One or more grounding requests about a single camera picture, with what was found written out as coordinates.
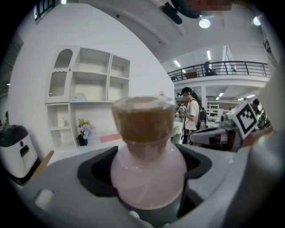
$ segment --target pink block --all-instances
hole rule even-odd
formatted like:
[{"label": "pink block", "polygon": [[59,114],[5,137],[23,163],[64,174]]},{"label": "pink block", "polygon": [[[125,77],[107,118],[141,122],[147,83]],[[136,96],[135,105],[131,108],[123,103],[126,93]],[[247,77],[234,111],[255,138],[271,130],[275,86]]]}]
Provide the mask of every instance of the pink block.
[{"label": "pink block", "polygon": [[118,140],[120,138],[121,138],[121,136],[119,134],[110,134],[110,135],[106,135],[106,136],[101,136],[100,137],[100,143],[106,143],[106,142]]}]

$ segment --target white t-shirt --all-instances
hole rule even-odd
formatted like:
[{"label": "white t-shirt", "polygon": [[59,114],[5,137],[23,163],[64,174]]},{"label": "white t-shirt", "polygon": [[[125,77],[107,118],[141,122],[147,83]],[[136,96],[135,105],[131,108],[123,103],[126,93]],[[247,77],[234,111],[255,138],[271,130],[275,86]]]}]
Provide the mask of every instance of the white t-shirt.
[{"label": "white t-shirt", "polygon": [[194,116],[195,121],[193,122],[192,120],[186,117],[185,128],[187,130],[197,130],[196,125],[198,124],[198,118],[199,118],[199,104],[196,100],[188,102],[186,113],[188,115]]}]

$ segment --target flower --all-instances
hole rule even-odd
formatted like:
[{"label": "flower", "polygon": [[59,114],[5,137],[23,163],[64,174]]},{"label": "flower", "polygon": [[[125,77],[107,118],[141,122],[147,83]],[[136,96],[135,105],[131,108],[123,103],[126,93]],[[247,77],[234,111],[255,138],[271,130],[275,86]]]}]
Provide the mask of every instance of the flower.
[{"label": "flower", "polygon": [[90,124],[89,121],[84,121],[83,119],[79,119],[79,131],[80,135],[84,138],[87,139],[92,135],[92,130],[94,129],[94,126]]}]

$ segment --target backpack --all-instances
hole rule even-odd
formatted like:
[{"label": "backpack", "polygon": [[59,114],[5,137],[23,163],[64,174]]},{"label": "backpack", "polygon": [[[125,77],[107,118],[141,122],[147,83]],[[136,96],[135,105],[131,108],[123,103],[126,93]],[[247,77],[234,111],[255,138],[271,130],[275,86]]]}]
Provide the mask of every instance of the backpack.
[{"label": "backpack", "polygon": [[207,124],[207,113],[205,110],[203,110],[200,105],[199,105],[199,115],[198,115],[198,122],[197,122],[197,130],[202,130],[206,128],[206,124]]}]

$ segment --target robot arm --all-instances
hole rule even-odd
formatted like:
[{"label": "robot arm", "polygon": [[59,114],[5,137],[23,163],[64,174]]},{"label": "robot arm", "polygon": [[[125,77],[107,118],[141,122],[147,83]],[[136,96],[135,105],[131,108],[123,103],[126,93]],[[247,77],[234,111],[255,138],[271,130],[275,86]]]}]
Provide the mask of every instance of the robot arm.
[{"label": "robot arm", "polygon": [[257,116],[250,105],[250,101],[237,105],[220,120],[219,128],[208,128],[190,134],[193,143],[202,145],[230,145],[230,151],[238,151],[243,140],[257,126]]}]

